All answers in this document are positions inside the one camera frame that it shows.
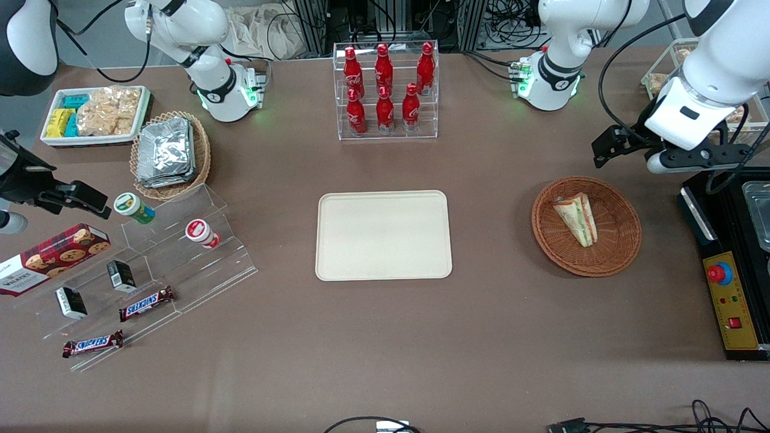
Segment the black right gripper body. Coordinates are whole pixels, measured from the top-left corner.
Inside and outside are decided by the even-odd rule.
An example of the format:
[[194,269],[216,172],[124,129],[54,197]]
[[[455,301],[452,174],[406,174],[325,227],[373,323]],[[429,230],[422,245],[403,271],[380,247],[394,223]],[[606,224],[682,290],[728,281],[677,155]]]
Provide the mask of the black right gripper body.
[[53,165],[18,145],[17,131],[2,131],[1,197],[16,204],[38,206],[43,194],[56,190]]

